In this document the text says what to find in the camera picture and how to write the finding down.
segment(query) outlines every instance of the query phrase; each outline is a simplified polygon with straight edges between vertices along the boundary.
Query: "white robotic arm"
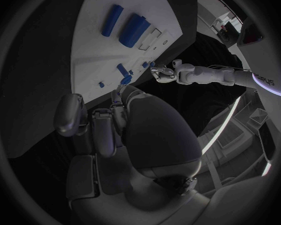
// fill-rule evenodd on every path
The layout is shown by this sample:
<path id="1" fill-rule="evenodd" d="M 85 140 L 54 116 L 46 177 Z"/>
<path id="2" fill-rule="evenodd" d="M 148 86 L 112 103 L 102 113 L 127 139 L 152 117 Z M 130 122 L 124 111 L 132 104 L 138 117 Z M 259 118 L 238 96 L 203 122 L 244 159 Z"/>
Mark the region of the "white robotic arm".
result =
<path id="1" fill-rule="evenodd" d="M 181 59 L 172 62 L 175 71 L 165 66 L 151 67 L 151 74 L 159 83 L 169 83 L 176 81 L 178 84 L 190 85 L 209 84 L 217 82 L 225 86 L 233 86 L 234 84 L 256 88 L 253 80 L 252 72 L 235 71 L 233 68 L 223 67 L 221 69 L 213 69 L 204 66 L 193 66 L 189 63 L 182 64 Z"/>

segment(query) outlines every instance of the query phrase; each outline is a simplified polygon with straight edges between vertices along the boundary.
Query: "white led light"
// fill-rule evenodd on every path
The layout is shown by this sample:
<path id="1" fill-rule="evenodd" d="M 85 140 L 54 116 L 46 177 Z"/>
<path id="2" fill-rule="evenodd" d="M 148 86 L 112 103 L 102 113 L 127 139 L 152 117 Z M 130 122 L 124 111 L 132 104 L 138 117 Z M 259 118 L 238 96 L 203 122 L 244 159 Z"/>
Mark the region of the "white led light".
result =
<path id="1" fill-rule="evenodd" d="M 263 171 L 263 174 L 261 176 L 263 177 L 264 175 L 266 175 L 268 173 L 268 171 L 270 170 L 270 168 L 271 168 L 271 164 L 267 163 L 267 165 L 265 166 L 265 169 Z"/>
<path id="2" fill-rule="evenodd" d="M 235 109 L 237 108 L 237 105 L 240 101 L 241 97 L 239 97 L 238 99 L 236 99 L 230 113 L 228 114 L 226 120 L 224 121 L 224 123 L 222 124 L 222 126 L 219 128 L 219 130 L 216 132 L 216 134 L 213 136 L 213 138 L 209 141 L 209 143 L 203 148 L 202 150 L 202 154 L 206 153 L 206 151 L 214 144 L 214 142 L 218 139 L 218 137 L 220 136 L 221 132 L 223 132 L 224 128 L 226 127 L 226 125 L 228 124 L 229 120 L 231 119 Z"/>
<path id="3" fill-rule="evenodd" d="M 276 94 L 276 95 L 278 95 L 278 96 L 281 96 L 281 92 L 274 91 L 274 90 L 272 90 L 272 89 L 266 87 L 265 85 L 263 85 L 260 81 L 258 81 L 258 80 L 256 79 L 256 77 L 254 76 L 253 73 L 252 73 L 252 77 L 253 77 L 253 80 L 254 80 L 259 86 L 261 86 L 262 88 L 264 88 L 265 90 L 269 91 L 269 92 L 272 93 L 272 94 Z"/>

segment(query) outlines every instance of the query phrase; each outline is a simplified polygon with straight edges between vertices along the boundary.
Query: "logo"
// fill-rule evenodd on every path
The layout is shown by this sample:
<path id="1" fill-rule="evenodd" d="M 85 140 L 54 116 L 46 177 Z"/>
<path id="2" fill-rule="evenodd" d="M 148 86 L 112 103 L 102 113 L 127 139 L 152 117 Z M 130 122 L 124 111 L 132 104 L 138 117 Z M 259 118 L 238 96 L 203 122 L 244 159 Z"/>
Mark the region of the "logo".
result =
<path id="1" fill-rule="evenodd" d="M 270 86 L 271 86 L 271 85 L 272 85 L 272 86 L 275 86 L 275 83 L 274 83 L 273 80 L 266 79 L 265 77 L 259 76 L 258 74 L 254 73 L 254 72 L 253 72 L 253 74 L 254 74 L 255 78 L 258 78 L 259 80 L 261 80 L 261 81 L 263 81 L 263 82 L 266 82 L 266 83 L 269 84 Z"/>

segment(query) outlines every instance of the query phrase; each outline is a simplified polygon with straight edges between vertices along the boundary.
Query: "glowing light strip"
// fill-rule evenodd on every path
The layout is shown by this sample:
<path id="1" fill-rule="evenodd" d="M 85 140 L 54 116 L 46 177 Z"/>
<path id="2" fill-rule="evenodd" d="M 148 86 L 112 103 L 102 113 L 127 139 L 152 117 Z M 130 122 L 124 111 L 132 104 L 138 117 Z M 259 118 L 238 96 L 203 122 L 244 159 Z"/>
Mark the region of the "glowing light strip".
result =
<path id="1" fill-rule="evenodd" d="M 263 171 L 263 174 L 261 176 L 263 177 L 264 175 L 266 175 L 268 173 L 268 171 L 270 170 L 270 168 L 271 168 L 271 164 L 267 163 L 267 165 L 265 166 L 265 169 Z"/>
<path id="2" fill-rule="evenodd" d="M 281 96 L 281 92 L 274 91 L 274 90 L 272 90 L 272 89 L 266 87 L 265 85 L 263 85 L 260 81 L 258 81 L 258 80 L 256 79 L 256 77 L 254 76 L 253 73 L 252 73 L 252 77 L 253 77 L 253 80 L 254 80 L 259 86 L 261 86 L 262 88 L 264 88 L 265 90 L 268 90 L 268 91 L 269 91 L 270 93 L 272 93 L 272 94 L 276 94 L 276 95 L 278 95 L 278 96 Z"/>
<path id="3" fill-rule="evenodd" d="M 238 99 L 236 99 L 230 113 L 228 114 L 226 120 L 224 121 L 224 123 L 222 124 L 222 126 L 219 128 L 219 130 L 216 132 L 216 134 L 213 136 L 213 138 L 209 141 L 209 143 L 203 148 L 202 150 L 202 154 L 206 153 L 206 151 L 214 144 L 214 142 L 218 139 L 218 137 L 220 136 L 221 132 L 223 132 L 224 128 L 226 127 L 226 125 L 228 124 L 229 120 L 231 119 L 235 109 L 237 108 L 237 105 L 240 101 L 241 97 L 239 97 Z"/>

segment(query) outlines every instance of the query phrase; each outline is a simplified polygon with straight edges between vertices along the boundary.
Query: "purple light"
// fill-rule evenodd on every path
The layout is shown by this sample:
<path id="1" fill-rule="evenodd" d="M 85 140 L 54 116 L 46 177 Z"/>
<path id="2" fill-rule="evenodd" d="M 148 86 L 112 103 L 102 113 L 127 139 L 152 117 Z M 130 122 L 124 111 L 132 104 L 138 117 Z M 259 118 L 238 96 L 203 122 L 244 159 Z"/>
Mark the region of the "purple light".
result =
<path id="1" fill-rule="evenodd" d="M 259 86 L 261 86 L 261 87 L 264 88 L 265 90 L 269 91 L 269 92 L 272 93 L 272 94 L 276 94 L 276 95 L 278 95 L 278 96 L 281 96 L 281 92 L 274 91 L 274 90 L 272 90 L 272 89 L 266 87 L 265 85 L 263 85 L 260 81 L 258 81 L 258 80 L 256 79 L 256 77 L 254 76 L 253 73 L 252 73 L 252 77 L 253 77 L 253 80 L 255 81 L 255 83 L 257 83 Z"/>

